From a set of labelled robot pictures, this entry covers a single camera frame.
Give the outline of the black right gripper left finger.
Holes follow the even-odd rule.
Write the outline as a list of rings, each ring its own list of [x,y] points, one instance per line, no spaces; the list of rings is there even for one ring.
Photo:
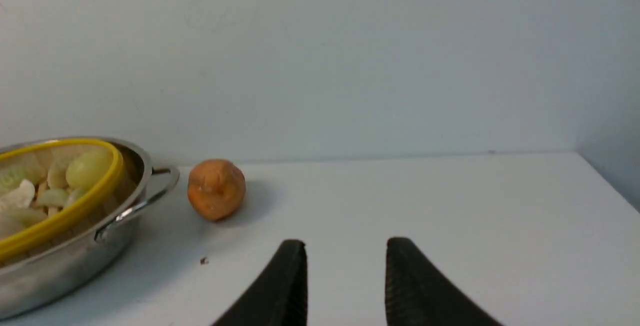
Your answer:
[[[281,242],[269,263],[215,326],[306,326],[307,254],[304,242]]]

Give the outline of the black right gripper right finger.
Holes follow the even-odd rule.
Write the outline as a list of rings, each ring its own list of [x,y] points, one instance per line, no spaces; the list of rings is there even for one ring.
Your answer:
[[[406,237],[387,240],[385,316],[389,326],[499,326]]]

